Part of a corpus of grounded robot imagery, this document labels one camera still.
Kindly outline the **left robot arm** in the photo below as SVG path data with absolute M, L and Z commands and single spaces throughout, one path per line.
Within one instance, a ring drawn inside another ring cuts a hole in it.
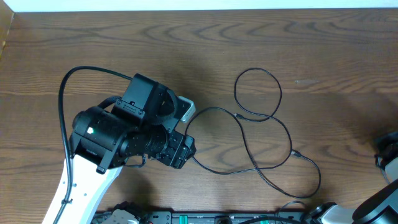
M 122 97 L 114 96 L 79 112 L 67 141 L 56 194 L 44 223 L 90 223 L 130 157 L 140 156 L 180 169 L 196 152 L 195 140 L 176 131 L 195 104 L 170 88 L 135 74 Z

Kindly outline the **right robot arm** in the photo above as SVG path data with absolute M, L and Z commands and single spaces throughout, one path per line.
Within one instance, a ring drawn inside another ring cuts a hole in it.
M 358 208 L 345 208 L 336 203 L 324 203 L 303 220 L 308 224 L 390 224 L 397 223 L 397 133 L 375 140 L 378 153 L 375 165 L 387 181 L 387 186 L 364 201 Z

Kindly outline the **wooden side panel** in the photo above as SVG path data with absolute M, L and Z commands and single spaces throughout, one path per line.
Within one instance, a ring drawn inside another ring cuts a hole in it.
M 14 11 L 3 0 L 0 0 L 0 29 L 1 29 L 0 55 L 2 55 L 4 51 L 6 45 L 6 39 L 9 35 L 13 18 L 14 18 Z

